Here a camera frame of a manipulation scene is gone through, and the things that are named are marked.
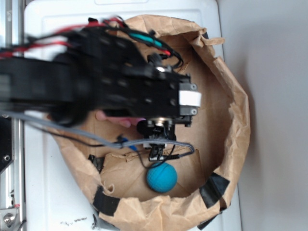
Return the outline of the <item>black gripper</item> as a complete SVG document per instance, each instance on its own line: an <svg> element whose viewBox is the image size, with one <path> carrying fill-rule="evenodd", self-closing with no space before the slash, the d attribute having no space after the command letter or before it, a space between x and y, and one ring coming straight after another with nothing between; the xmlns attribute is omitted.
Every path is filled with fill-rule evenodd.
<svg viewBox="0 0 308 231"><path fill-rule="evenodd" d="M142 118L138 132L149 142L149 161L166 161L163 151L168 143L176 145L175 126L190 127L201 106L201 93L190 75L181 75L170 67L125 66L123 77L128 84L124 117Z"/></svg>

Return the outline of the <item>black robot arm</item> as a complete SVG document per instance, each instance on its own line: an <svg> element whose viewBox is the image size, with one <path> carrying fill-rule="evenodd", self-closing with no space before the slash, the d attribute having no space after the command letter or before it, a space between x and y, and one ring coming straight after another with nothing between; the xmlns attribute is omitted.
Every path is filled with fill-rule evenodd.
<svg viewBox="0 0 308 231"><path fill-rule="evenodd" d="M119 139L112 148L148 144L151 161L166 161L166 144L178 145L175 125L189 127L201 93L188 74L175 72L183 60L153 33L98 22L65 28L23 46L0 51L0 112L76 133L92 110L108 117L140 118L142 140ZM176 57L175 66L162 61Z"/></svg>

